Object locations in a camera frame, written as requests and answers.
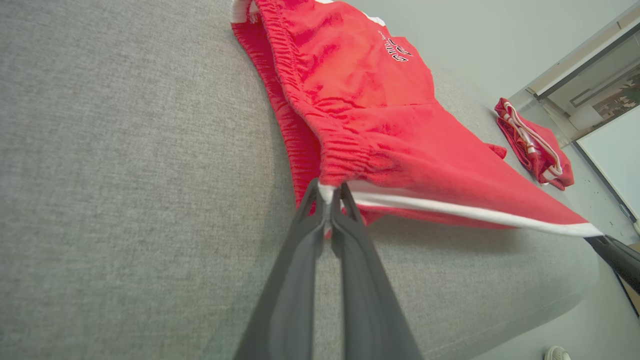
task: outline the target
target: wall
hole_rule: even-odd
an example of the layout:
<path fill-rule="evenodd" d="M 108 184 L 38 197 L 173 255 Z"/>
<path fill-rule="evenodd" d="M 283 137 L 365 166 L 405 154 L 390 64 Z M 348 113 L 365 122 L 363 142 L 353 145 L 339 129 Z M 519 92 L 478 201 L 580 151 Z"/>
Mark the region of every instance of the wall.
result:
<path fill-rule="evenodd" d="M 636 218 L 640 218 L 640 106 L 578 143 Z"/>
<path fill-rule="evenodd" d="M 426 60 L 509 97 L 598 33 L 634 0 L 347 0 L 382 18 Z"/>

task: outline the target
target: white shoe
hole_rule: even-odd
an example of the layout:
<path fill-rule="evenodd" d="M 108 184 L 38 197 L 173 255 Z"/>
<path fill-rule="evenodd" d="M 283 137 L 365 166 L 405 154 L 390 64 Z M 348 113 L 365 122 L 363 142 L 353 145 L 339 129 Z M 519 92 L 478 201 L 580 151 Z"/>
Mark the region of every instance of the white shoe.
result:
<path fill-rule="evenodd" d="M 545 360 L 571 360 L 569 353 L 561 347 L 552 347 L 547 351 Z"/>

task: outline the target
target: white trim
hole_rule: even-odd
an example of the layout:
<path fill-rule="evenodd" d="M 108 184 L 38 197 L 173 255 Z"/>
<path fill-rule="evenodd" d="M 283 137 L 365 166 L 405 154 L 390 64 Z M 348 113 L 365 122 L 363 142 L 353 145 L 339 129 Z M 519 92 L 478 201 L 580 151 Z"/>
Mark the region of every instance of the white trim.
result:
<path fill-rule="evenodd" d="M 456 215 L 459 217 L 471 218 L 474 220 L 480 220 L 485 222 L 491 222 L 494 224 L 501 224 L 512 227 L 523 227 L 527 229 L 534 229 L 544 231 L 546 233 L 570 235 L 570 236 L 600 236 L 603 235 L 595 226 L 586 222 L 583 224 L 552 224 L 532 218 L 521 217 L 519 215 L 503 213 L 501 211 L 495 211 L 490 209 L 475 208 L 473 206 L 451 204 L 448 202 L 420 199 L 418 197 L 410 197 L 404 195 L 391 195 L 387 193 L 371 193 L 354 191 L 363 187 L 361 181 L 349 182 L 351 188 L 351 194 L 358 205 L 372 207 L 372 208 L 397 208 L 407 210 L 418 211 L 434 211 L 437 213 L 445 213 L 450 215 Z M 377 186 L 367 184 L 365 187 L 374 187 L 378 190 L 384 191 L 386 189 L 379 188 Z M 396 192 L 406 192 L 401 189 L 389 189 Z"/>

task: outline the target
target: gray couch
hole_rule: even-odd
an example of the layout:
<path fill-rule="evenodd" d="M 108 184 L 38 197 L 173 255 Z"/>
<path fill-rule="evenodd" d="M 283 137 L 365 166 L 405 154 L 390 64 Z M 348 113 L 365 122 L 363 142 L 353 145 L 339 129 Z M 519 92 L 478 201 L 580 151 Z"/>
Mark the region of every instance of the gray couch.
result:
<path fill-rule="evenodd" d="M 0 359 L 234 353 L 295 208 L 228 9 L 0 3 Z M 445 108 L 508 147 L 497 99 L 429 65 Z M 468 359 L 541 325 L 598 276 L 579 238 L 393 217 L 369 230 L 425 359 Z M 327 250 L 316 293 L 316 359 L 339 359 Z"/>

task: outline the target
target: red shorts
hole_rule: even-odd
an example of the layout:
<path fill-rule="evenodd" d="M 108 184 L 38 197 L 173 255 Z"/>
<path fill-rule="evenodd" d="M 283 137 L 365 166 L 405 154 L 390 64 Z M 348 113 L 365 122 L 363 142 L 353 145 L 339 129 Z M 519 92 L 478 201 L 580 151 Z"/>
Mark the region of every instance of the red shorts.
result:
<path fill-rule="evenodd" d="M 601 234 L 444 110 L 416 49 L 379 18 L 328 0 L 236 0 L 232 28 L 280 124 L 296 199 L 319 177 L 348 182 L 369 222 Z"/>

